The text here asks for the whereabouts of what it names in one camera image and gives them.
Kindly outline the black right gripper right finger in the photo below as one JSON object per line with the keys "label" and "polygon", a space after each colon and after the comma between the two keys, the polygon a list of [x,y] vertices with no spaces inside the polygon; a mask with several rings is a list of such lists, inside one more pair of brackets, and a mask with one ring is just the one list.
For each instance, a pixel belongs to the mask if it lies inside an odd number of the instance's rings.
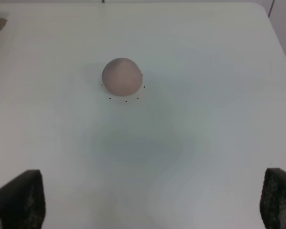
{"label": "black right gripper right finger", "polygon": [[286,229],[286,172],[280,168],[265,172],[260,215],[266,229]]}

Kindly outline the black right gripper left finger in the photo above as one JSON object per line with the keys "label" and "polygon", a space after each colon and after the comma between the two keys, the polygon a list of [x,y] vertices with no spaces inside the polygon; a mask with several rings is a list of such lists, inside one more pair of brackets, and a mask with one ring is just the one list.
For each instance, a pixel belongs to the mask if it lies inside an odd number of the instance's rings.
{"label": "black right gripper left finger", "polygon": [[40,170],[27,170],[0,188],[0,229],[41,229],[45,216]]}

